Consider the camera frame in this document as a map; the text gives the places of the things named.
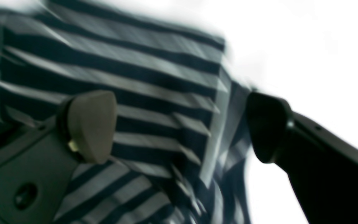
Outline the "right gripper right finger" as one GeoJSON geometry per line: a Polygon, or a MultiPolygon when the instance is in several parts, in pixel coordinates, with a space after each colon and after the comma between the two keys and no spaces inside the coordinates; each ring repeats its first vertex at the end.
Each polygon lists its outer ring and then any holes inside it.
{"type": "Polygon", "coordinates": [[[358,149],[283,98],[252,92],[246,118],[258,160],[287,173],[310,224],[358,224],[358,149]]]}

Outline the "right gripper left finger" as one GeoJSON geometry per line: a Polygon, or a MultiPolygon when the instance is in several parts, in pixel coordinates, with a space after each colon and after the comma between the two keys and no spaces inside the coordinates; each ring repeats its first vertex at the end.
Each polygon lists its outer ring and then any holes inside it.
{"type": "Polygon", "coordinates": [[[108,160],[116,121],[115,94],[98,90],[38,125],[0,122],[0,224],[50,224],[77,167],[108,160]]]}

